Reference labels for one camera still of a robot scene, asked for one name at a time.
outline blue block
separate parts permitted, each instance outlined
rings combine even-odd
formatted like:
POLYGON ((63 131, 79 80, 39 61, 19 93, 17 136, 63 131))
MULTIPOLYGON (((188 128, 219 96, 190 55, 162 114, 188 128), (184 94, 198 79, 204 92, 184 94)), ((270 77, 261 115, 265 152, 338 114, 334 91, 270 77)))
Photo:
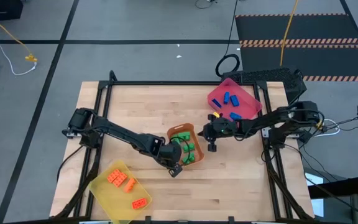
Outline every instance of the blue block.
POLYGON ((212 102, 219 108, 222 108, 222 105, 216 99, 213 99, 212 102))
POLYGON ((223 103, 227 104, 229 102, 229 98, 230 98, 230 93, 229 92, 225 92, 224 93, 224 98, 223 98, 223 103))
POLYGON ((233 120, 241 119, 241 116, 236 113, 230 113, 230 118, 233 120))
POLYGON ((230 96, 230 100, 231 100, 231 103, 233 104, 233 106, 239 106, 240 105, 239 100, 237 99, 236 95, 230 96))

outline concrete floor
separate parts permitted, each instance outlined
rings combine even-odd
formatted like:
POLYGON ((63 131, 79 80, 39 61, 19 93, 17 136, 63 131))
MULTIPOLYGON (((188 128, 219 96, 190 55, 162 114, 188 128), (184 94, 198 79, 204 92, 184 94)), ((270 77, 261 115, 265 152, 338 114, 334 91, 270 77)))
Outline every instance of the concrete floor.
MULTIPOLYGON (((25 3, 21 19, 2 24, 20 39, 58 40, 72 3, 73 0, 31 0, 25 3)), ((239 2, 236 14, 290 13, 293 3, 294 0, 246 0, 239 2)), ((347 3, 358 25, 358 1, 347 3)), ((220 0, 204 10, 195 8, 194 0, 80 0, 67 39, 224 40, 228 38, 233 8, 234 0, 220 0)), ((296 12, 344 11, 339 0, 301 0, 296 12)), ((236 29, 233 31, 232 39, 238 39, 236 29)), ((0 39, 9 37, 0 31, 0 39)), ((16 72, 32 66, 23 60, 26 51, 21 46, 3 47, 16 72)), ((39 64, 21 77, 10 73, 0 51, 0 203, 57 46, 29 47, 39 64)), ((229 53, 238 54, 237 48, 232 44, 229 53)), ((219 80, 214 68, 225 49, 221 44, 65 45, 4 221, 48 217, 56 171, 67 142, 60 131, 75 108, 81 82, 105 80, 110 69, 119 80, 219 80)), ((230 68, 228 62, 222 70, 230 68)), ((315 101, 327 118, 340 121, 356 116, 358 83, 307 82, 306 86, 308 91, 301 99, 315 101)), ((358 130, 314 138, 306 149, 333 174, 358 176, 358 130)))

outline warning stripe tape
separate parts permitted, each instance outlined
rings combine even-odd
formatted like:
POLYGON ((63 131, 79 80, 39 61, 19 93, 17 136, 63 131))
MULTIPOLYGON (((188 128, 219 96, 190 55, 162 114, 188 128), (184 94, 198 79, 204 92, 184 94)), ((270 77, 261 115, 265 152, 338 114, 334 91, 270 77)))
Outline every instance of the warning stripe tape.
MULTIPOLYGON (((246 14, 246 15, 236 15, 236 18, 239 17, 257 17, 257 16, 290 16, 291 14, 246 14)), ((342 16, 346 15, 345 13, 306 13, 306 14, 294 14, 294 16, 342 16)))
POLYGON ((304 81, 358 82, 358 76, 304 76, 304 81))
MULTIPOLYGON (((242 44, 242 48, 246 47, 281 47, 281 44, 242 44)), ((344 45, 332 45, 332 44, 287 44, 285 48, 353 48, 358 49, 358 44, 344 44, 344 45)))
MULTIPOLYGON (((240 44, 283 44, 283 40, 240 40, 240 44)), ((358 44, 358 38, 286 39, 285 44, 358 44)))

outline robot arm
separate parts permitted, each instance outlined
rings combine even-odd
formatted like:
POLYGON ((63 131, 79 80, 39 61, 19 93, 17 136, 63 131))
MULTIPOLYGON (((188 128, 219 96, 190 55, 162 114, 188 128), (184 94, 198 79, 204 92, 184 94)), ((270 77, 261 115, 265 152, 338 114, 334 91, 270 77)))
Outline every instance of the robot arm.
POLYGON ((208 151, 216 152, 215 140, 218 138, 249 138, 261 129, 268 129, 278 123, 278 128, 270 128, 264 136, 268 137, 270 145, 283 148, 285 138, 299 128, 312 127, 319 123, 319 111, 312 101, 296 102, 290 106, 279 107, 277 110, 256 119, 238 119, 230 121, 223 117, 208 115, 210 123, 204 125, 198 133, 209 142, 208 151))
POLYGON ((82 135, 80 144, 89 148, 99 147, 101 144, 100 136, 107 134, 130 144, 141 154, 152 157, 161 166, 167 168, 172 177, 176 177, 182 170, 178 164, 181 148, 177 142, 165 144, 163 137, 134 133, 98 116, 91 109, 76 109, 68 123, 68 129, 63 130, 62 133, 65 136, 82 135))

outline wooden tabletop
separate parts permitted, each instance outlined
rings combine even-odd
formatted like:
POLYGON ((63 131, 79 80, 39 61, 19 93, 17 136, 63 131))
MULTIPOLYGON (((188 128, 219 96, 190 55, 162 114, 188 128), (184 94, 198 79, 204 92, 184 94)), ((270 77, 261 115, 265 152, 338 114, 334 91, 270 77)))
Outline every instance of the wooden tabletop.
MULTIPOLYGON (((77 108, 93 108, 98 82, 83 82, 77 108)), ((118 85, 112 88, 108 119, 137 133, 150 133, 167 138, 173 126, 192 123, 201 131, 208 122, 207 114, 213 110, 206 96, 215 86, 164 86, 118 85)), ((252 96, 253 88, 243 86, 252 96)), ((272 110, 287 105, 282 83, 268 82, 272 110)), ((100 111, 103 110, 104 96, 100 111)), ((260 158, 262 140, 259 134, 242 142, 234 138, 218 139, 218 151, 208 152, 208 143, 198 138, 205 154, 203 161, 185 167, 172 178, 168 171, 152 158, 143 156, 120 140, 104 138, 99 172, 106 170, 116 159, 122 159, 138 181, 153 198, 153 202, 139 215, 144 220, 215 220, 226 221, 234 216, 236 221, 273 221, 272 199, 269 191, 266 165, 260 158)), ((69 139, 65 158, 78 148, 79 138, 69 139)), ((298 148, 296 141, 287 144, 298 148)), ((85 150, 72 157, 63 167, 53 199, 51 215, 57 214, 69 201, 78 187, 85 150)), ((282 160, 289 191, 296 201, 313 215, 311 200, 303 175, 303 166, 294 149, 282 149, 282 160)), ((278 191, 280 210, 285 217, 282 194, 278 191)), ((83 198, 86 205, 88 190, 83 198)), ((93 220, 109 218, 94 200, 93 220)))

